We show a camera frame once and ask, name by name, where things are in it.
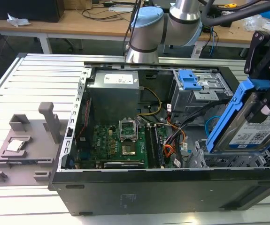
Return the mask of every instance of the yellow wire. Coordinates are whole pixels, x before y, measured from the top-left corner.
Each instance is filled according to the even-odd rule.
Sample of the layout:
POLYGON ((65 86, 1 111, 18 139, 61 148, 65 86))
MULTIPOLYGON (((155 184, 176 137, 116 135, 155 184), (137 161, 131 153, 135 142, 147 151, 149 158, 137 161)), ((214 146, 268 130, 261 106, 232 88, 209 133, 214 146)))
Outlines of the yellow wire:
POLYGON ((144 89, 147 89, 147 90, 149 90, 150 92, 153 93, 153 95, 154 95, 154 96, 158 99, 158 101, 159 101, 159 107, 158 107, 157 111, 155 111, 155 112, 138 113, 137 115, 139 115, 139 116, 152 116, 152 115, 155 115, 155 114, 157 114, 157 113, 161 110, 161 108, 162 108, 162 102, 161 102, 160 98, 156 95, 156 93, 154 93, 150 88, 144 87, 144 89))

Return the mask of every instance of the electronic components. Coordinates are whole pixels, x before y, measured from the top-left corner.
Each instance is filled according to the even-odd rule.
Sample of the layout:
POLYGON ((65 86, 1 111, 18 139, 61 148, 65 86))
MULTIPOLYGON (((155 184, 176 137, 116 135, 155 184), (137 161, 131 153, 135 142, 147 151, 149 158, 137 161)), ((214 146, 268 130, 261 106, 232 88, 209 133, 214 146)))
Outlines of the electronic components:
POLYGON ((121 143, 121 154, 124 156, 134 156, 136 154, 136 143, 125 141, 121 143))
POLYGON ((136 122, 131 118, 124 118, 119 121, 119 138, 123 142, 125 139, 130 139, 133 142, 137 139, 136 122))

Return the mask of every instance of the black metal frame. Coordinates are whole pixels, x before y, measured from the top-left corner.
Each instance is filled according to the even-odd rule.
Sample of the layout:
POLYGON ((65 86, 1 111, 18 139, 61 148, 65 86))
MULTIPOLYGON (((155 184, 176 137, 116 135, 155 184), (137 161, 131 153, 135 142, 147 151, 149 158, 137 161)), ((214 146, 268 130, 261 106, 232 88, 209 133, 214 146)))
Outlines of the black metal frame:
POLYGON ((73 216, 246 210, 270 195, 270 170, 56 172, 52 185, 73 216))

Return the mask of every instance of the black computer case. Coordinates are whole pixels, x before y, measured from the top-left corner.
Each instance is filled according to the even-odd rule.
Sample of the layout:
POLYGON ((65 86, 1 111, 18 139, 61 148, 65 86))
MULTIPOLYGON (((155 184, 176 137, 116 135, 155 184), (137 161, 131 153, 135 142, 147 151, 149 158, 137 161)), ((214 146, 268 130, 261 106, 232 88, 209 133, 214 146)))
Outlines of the black computer case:
POLYGON ((73 216, 247 210, 270 195, 270 170, 55 172, 52 185, 73 216))
POLYGON ((63 0, 0 0, 0 20, 16 18, 56 23, 64 13, 63 0))

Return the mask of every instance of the aluminum profile table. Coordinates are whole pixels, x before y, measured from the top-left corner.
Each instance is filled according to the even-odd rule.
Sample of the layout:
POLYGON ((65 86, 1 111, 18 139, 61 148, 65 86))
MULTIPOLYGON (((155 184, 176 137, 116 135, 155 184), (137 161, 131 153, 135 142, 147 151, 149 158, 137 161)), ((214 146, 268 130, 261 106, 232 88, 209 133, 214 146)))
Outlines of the aluminum profile table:
MULTIPOLYGON (((122 62, 120 56, 20 54, 0 79, 0 147, 13 113, 43 119, 41 101, 52 101, 54 113, 68 119, 84 61, 122 62)), ((239 81, 243 60, 160 58, 161 63, 227 66, 239 81)), ((270 225, 270 196, 246 211, 72 217, 56 192, 47 186, 0 187, 0 224, 249 224, 270 225)))

